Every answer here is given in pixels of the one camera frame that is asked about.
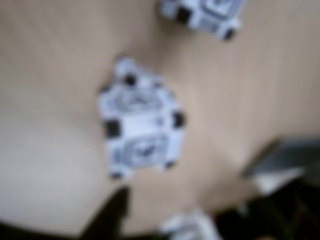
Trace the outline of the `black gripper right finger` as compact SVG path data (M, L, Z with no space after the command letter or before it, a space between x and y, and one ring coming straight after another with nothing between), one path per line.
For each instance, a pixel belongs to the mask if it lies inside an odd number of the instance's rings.
M320 138L277 139L258 153L246 177L300 168L301 174L270 193L216 215L224 240L320 238Z

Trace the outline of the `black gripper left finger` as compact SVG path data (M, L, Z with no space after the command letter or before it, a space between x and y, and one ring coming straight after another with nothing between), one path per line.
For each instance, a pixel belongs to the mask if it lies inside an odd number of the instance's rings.
M122 186L99 208L77 236L64 240L120 240L122 220L129 215L131 188Z

